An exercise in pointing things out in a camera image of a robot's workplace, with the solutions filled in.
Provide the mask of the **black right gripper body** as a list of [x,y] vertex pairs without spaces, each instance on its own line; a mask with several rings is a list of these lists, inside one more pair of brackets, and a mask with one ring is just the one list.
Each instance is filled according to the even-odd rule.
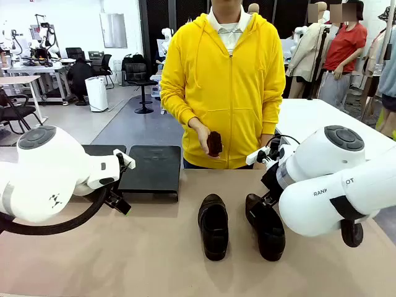
[[279,162],[273,164],[263,175],[261,182],[269,190],[271,198],[280,198],[288,186],[279,169]]

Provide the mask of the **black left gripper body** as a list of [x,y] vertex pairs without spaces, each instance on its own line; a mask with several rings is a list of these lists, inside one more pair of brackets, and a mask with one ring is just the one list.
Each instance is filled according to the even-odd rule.
[[109,194],[105,200],[105,204],[109,207],[130,207],[131,205],[124,199],[123,193],[119,190],[121,178],[123,173],[125,173],[128,169],[129,165],[126,164],[124,153],[116,153],[116,157],[118,158],[120,169],[119,179],[108,187]]

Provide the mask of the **person's right hand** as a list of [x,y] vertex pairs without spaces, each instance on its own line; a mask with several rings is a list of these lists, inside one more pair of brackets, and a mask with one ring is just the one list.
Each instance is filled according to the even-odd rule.
[[213,157],[209,154],[209,147],[207,145],[207,139],[208,139],[208,136],[210,135],[210,129],[207,126],[205,126],[204,124],[202,124],[197,117],[190,119],[188,122],[188,126],[196,132],[199,143],[200,143],[200,147],[202,148],[204,153],[210,158],[219,159],[220,158],[219,155]]

